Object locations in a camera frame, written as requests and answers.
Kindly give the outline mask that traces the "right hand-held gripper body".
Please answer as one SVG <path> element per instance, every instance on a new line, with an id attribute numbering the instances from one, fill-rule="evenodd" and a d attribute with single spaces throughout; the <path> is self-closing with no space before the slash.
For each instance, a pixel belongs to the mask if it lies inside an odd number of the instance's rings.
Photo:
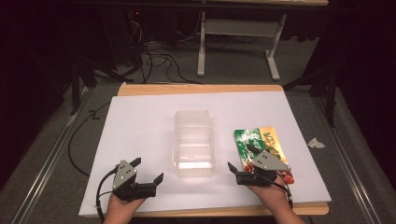
<path id="1" fill-rule="evenodd" d="M 238 185 L 268 187 L 275 183 L 278 172 L 291 170 L 289 165 L 267 151 L 261 152 L 251 166 L 251 171 L 235 171 Z"/>

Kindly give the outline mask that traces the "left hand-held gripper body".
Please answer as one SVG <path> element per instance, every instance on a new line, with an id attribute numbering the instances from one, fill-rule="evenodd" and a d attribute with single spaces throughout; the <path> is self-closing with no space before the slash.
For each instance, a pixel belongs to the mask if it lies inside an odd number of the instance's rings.
<path id="1" fill-rule="evenodd" d="M 112 193 L 122 201 L 131 202 L 156 196 L 157 186 L 152 183 L 139 184 L 135 181 L 137 177 L 135 168 L 125 160 L 122 160 L 118 166 L 113 180 Z"/>

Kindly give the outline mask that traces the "green and yellow snack packet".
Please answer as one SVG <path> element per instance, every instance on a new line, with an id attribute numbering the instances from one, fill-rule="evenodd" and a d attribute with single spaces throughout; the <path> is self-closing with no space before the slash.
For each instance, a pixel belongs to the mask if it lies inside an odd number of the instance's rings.
<path id="1" fill-rule="evenodd" d="M 235 130 L 234 140 L 244 171 L 252 170 L 251 163 L 258 156 L 247 150 L 247 144 L 254 145 L 261 151 L 267 151 L 288 164 L 274 127 Z"/>

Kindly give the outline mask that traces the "person's right hand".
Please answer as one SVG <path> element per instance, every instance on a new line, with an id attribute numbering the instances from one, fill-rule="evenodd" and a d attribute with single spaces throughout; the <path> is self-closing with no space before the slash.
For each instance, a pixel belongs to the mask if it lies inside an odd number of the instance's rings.
<path id="1" fill-rule="evenodd" d="M 287 213 L 292 211 L 287 198 L 287 193 L 283 190 L 285 184 L 280 177 L 278 177 L 275 182 L 278 186 L 248 186 L 248 188 L 258 196 L 262 204 L 267 207 L 275 217 L 285 216 Z"/>

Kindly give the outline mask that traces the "person's left hand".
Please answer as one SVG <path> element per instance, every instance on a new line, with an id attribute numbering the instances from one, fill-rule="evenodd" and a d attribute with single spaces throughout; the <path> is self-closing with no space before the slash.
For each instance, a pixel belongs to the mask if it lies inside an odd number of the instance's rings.
<path id="1" fill-rule="evenodd" d="M 136 210 L 144 203 L 145 199 L 131 202 L 120 200 L 111 194 L 108 200 L 106 216 L 103 224 L 129 224 Z"/>

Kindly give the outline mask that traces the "white paper sheet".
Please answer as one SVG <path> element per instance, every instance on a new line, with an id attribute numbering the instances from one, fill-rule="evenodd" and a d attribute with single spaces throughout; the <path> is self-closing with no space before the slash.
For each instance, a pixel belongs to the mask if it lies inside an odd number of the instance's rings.
<path id="1" fill-rule="evenodd" d="M 210 177 L 179 177 L 172 164 L 175 114 L 206 110 L 214 125 L 217 169 Z M 308 150 L 283 91 L 117 96 L 113 98 L 80 207 L 95 215 L 96 191 L 109 191 L 104 176 L 122 160 L 141 159 L 137 180 L 163 182 L 140 214 L 198 208 L 230 208 L 259 204 L 246 187 L 237 185 L 228 166 L 241 165 L 233 138 L 236 130 L 273 127 L 294 177 L 294 203 L 327 203 L 331 196 Z"/>

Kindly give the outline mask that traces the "clear plastic container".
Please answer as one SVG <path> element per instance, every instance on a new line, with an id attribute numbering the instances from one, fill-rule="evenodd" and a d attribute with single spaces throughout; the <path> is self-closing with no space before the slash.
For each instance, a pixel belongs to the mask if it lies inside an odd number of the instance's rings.
<path id="1" fill-rule="evenodd" d="M 207 110 L 176 112 L 172 163 L 177 175 L 182 177 L 215 173 L 213 122 Z"/>

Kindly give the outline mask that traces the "crumpled white paper scrap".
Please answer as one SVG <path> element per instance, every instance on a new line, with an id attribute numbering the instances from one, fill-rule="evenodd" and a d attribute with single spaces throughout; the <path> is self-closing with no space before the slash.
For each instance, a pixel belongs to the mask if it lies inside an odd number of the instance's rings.
<path id="1" fill-rule="evenodd" d="M 325 148 L 325 147 L 326 147 L 323 143 L 319 142 L 319 140 L 318 140 L 317 138 L 311 139 L 311 140 L 307 143 L 307 145 L 308 145 L 309 147 L 312 147 L 312 148 Z"/>

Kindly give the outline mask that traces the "black metal stand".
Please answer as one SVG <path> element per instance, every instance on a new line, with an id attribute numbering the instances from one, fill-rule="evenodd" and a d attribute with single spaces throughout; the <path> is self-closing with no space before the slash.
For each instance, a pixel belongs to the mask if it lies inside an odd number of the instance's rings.
<path id="1" fill-rule="evenodd" d="M 309 93 L 312 97 L 326 96 L 325 118 L 328 123 L 334 126 L 334 106 L 335 106 L 335 89 L 337 79 L 337 63 L 327 63 L 315 71 L 303 75 L 282 86 L 284 91 L 289 91 L 294 87 L 310 84 Z"/>
<path id="2" fill-rule="evenodd" d="M 103 65 L 96 63 L 88 58 L 76 56 L 72 63 L 71 87 L 72 87 L 72 115 L 76 115 L 82 102 L 80 101 L 81 92 L 79 91 L 79 82 L 82 81 L 88 88 L 94 88 L 97 81 L 94 78 L 94 70 L 99 70 L 106 75 L 124 82 L 125 77 L 118 75 L 116 72 L 105 68 Z"/>

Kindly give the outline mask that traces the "metal floor rail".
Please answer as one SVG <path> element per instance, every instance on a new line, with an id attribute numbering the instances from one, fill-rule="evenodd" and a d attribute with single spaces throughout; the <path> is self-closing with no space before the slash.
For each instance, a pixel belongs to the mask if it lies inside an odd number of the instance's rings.
<path id="1" fill-rule="evenodd" d="M 53 145 L 51 151 L 49 152 L 48 157 L 46 158 L 44 164 L 42 165 L 38 175 L 35 178 L 34 183 L 29 188 L 28 193 L 26 194 L 18 212 L 14 216 L 11 221 L 11 224 L 26 224 L 30 215 L 32 214 L 35 205 L 40 198 L 44 188 L 46 187 L 48 181 L 50 180 L 50 176 L 63 153 L 65 142 L 70 138 L 71 130 L 76 123 L 78 115 L 82 109 L 82 107 L 86 104 L 87 100 L 92 95 L 92 90 L 85 87 L 79 94 L 80 96 L 80 105 L 77 106 L 71 115 L 68 116 L 68 120 L 66 121 L 60 135 L 56 139 L 55 144 Z"/>
<path id="2" fill-rule="evenodd" d="M 323 103 L 318 97 L 314 97 L 312 101 L 332 139 L 340 166 L 344 172 L 344 175 L 346 176 L 348 185 L 351 187 L 356 202 L 362 211 L 364 219 L 366 220 L 367 224 L 383 224 L 378 213 L 375 211 L 375 207 L 368 195 L 366 187 L 361 182 L 361 179 L 359 178 L 352 161 L 347 155 L 346 149 L 341 142 L 339 134 L 326 118 L 325 107 Z"/>

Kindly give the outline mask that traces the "white metal desk frame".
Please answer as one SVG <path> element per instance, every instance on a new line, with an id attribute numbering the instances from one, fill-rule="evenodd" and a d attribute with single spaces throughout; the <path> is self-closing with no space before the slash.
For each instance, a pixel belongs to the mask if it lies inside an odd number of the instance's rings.
<path id="1" fill-rule="evenodd" d="M 282 14 L 275 21 L 247 21 L 247 20 L 225 20 L 208 19 L 205 12 L 200 13 L 201 32 L 200 48 L 198 51 L 197 76 L 205 75 L 205 37 L 207 35 L 236 35 L 251 37 L 269 37 L 272 39 L 272 46 L 264 51 L 265 59 L 268 63 L 273 81 L 279 81 L 275 61 L 276 48 L 282 34 L 287 15 Z"/>

